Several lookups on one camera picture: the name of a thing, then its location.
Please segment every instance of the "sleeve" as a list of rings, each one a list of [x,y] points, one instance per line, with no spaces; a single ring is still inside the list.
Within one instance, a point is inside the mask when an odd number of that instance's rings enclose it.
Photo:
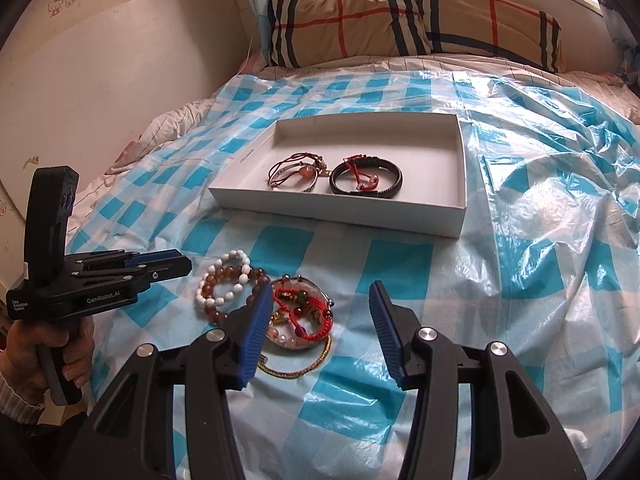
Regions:
[[[44,400],[34,406],[26,402],[0,374],[0,412],[19,424],[37,424],[44,411]]]

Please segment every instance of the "black leather bracelet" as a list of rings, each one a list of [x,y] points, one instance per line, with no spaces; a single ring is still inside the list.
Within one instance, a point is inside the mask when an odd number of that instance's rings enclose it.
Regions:
[[[336,179],[341,176],[343,173],[349,171],[349,167],[346,162],[343,162],[335,167],[335,169],[331,172],[331,177],[329,177],[329,186],[331,187],[331,191],[336,195],[353,195],[353,196],[372,196],[375,198],[393,198],[400,188],[402,187],[402,171],[398,168],[394,163],[385,160],[384,158],[379,158],[377,156],[364,156],[363,158],[354,158],[349,161],[350,164],[353,164],[358,170],[363,170],[365,168],[375,168],[389,170],[396,176],[396,181],[387,189],[383,189],[382,191],[344,191],[340,189],[335,183]]]

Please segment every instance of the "plaid pillowcase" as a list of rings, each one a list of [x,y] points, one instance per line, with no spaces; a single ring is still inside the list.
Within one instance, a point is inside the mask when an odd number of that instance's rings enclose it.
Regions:
[[[542,10],[509,0],[415,0],[432,52],[505,57],[564,72],[562,28]]]
[[[269,0],[270,66],[430,52],[415,0]]]

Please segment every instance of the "bracelet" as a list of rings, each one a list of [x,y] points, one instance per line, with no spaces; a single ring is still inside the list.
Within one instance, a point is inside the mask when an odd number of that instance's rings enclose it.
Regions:
[[[293,288],[292,282],[299,288]],[[267,338],[278,346],[293,350],[302,350],[314,346],[326,338],[333,326],[334,306],[331,300],[314,282],[301,276],[293,280],[285,274],[279,280],[273,280],[273,301],[278,309],[271,315]],[[284,302],[289,301],[293,307]],[[315,323],[321,326],[315,333],[307,333],[300,324],[303,317],[311,317]],[[291,324],[292,336],[281,334],[275,325]]]
[[[396,181],[388,188],[382,191],[376,191],[376,187],[380,182],[380,178],[376,174],[367,174],[360,171],[361,169],[383,169],[389,170],[396,177]],[[336,184],[336,179],[343,173],[350,171],[356,177],[356,190],[344,191]],[[374,198],[392,198],[402,187],[402,171],[394,163],[379,158],[377,156],[353,155],[343,159],[343,163],[336,166],[329,177],[329,186],[334,194],[338,195],[354,195],[369,196]]]
[[[324,341],[324,349],[322,350],[320,357],[313,363],[311,363],[308,367],[303,368],[302,370],[299,370],[297,372],[279,372],[267,367],[265,364],[267,362],[267,357],[265,355],[260,355],[260,358],[258,359],[258,368],[260,368],[260,370],[262,370],[263,372],[279,379],[297,379],[299,377],[302,377],[304,374],[309,373],[311,370],[315,370],[322,364],[322,361],[324,361],[329,355],[331,342],[331,334],[329,334]]]
[[[239,260],[241,266],[223,266],[224,263],[234,259]],[[245,284],[249,282],[255,283],[254,288],[252,288],[252,294],[246,298],[246,304],[251,306],[255,301],[255,295],[258,293],[260,286],[271,281],[264,269],[254,269],[250,263],[251,260],[246,256],[246,253],[238,249],[223,254],[213,262],[212,266],[207,268],[207,272],[198,284],[196,302],[204,306],[204,312],[210,323],[220,325],[224,322],[228,314],[220,312],[217,307],[233,301],[236,294],[242,292]],[[231,291],[217,298],[214,293],[215,286],[228,280],[237,280],[237,282]]]
[[[296,174],[303,180],[311,180],[311,184],[302,190],[303,193],[308,193],[318,182],[318,176],[329,176],[329,171],[322,156],[310,152],[299,152],[276,162],[269,170],[267,183],[271,189],[275,189]]]

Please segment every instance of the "blue checkered plastic sheet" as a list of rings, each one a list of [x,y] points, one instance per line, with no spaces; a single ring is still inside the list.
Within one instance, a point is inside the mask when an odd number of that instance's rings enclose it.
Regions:
[[[458,115],[468,175],[459,240],[217,208],[207,184],[277,119],[380,110]],[[69,243],[69,252],[178,248],[193,261],[192,275],[97,316],[92,387],[103,393],[140,343],[172,348],[203,333],[197,284],[215,257],[242,248],[271,276],[302,273],[335,300],[321,367],[295,381],[258,370],[229,393],[247,478],[397,477],[415,394],[389,378],[376,339],[367,289],[382,280],[453,341],[507,343],[593,479],[640,411],[639,176],[635,126],[577,88],[465,72],[238,76],[199,125],[130,170]],[[297,370],[320,350],[269,362]],[[461,392],[459,479],[470,432]],[[187,476],[180,390],[174,428]]]

